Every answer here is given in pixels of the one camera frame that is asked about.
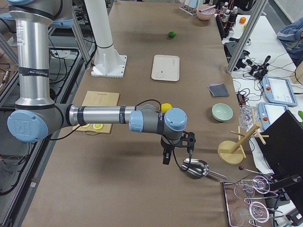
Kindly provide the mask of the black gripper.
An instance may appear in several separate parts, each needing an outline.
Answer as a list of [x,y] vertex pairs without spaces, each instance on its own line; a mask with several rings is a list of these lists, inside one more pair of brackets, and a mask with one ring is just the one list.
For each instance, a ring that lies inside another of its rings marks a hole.
[[163,147],[163,161],[162,161],[162,163],[168,165],[170,163],[171,153],[175,149],[175,146],[165,142],[164,139],[161,139],[160,143],[161,143],[161,146]]

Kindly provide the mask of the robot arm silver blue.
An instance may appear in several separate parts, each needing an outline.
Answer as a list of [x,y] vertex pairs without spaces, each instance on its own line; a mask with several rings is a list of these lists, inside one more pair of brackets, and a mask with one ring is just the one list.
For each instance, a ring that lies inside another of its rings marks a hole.
[[195,139],[186,132],[187,115],[179,108],[163,112],[143,103],[135,106],[77,106],[56,104],[50,98],[48,28],[73,25],[70,0],[11,0],[18,45],[20,98],[8,117],[9,132],[18,140],[33,143],[68,126],[94,123],[128,124],[134,132],[161,135],[163,163],[169,164],[175,148],[191,154]]

